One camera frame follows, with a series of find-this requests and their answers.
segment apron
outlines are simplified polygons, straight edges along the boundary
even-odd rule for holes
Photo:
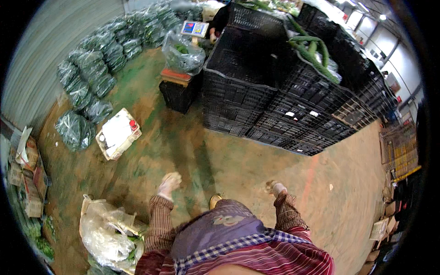
[[[263,222],[240,202],[220,200],[214,209],[177,229],[170,256],[176,275],[183,275],[194,264],[269,241],[311,243],[264,227]]]

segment yellow shoe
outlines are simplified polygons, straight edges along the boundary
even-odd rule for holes
[[[209,200],[209,209],[210,209],[210,210],[214,209],[214,207],[216,207],[217,202],[218,202],[219,200],[221,200],[221,199],[222,199],[221,196],[219,196],[219,195],[213,195],[213,196],[211,197],[211,199]]]

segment digital scale display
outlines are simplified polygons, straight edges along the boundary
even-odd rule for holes
[[[208,26],[209,24],[204,22],[185,21],[180,33],[204,38],[206,31],[208,30]]]

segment white glove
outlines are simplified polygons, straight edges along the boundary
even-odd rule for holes
[[[209,41],[211,42],[211,44],[215,44],[215,42],[217,41],[217,37],[216,37],[215,33],[212,33],[209,36]]]
[[[171,198],[171,192],[180,187],[182,182],[182,176],[178,172],[172,172],[166,174],[162,178],[162,183],[158,188],[158,196],[162,197],[170,202],[173,202]]]
[[[278,195],[279,193],[281,193],[281,191],[286,190],[287,192],[287,188],[281,182],[276,180],[266,183],[266,189],[270,193],[272,193],[275,196],[275,198],[278,198]]]

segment checkered scarf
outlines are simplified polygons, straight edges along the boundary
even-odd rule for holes
[[[220,255],[224,255],[227,252],[235,249],[253,246],[268,241],[311,244],[311,242],[306,241],[303,238],[299,238],[295,235],[266,227],[263,233],[256,233],[245,237],[233,239],[232,241],[227,241],[225,243],[211,246],[201,251],[196,251],[186,258],[174,259],[174,269],[176,271],[176,275],[183,275],[187,272],[188,268],[195,264],[215,258]]]

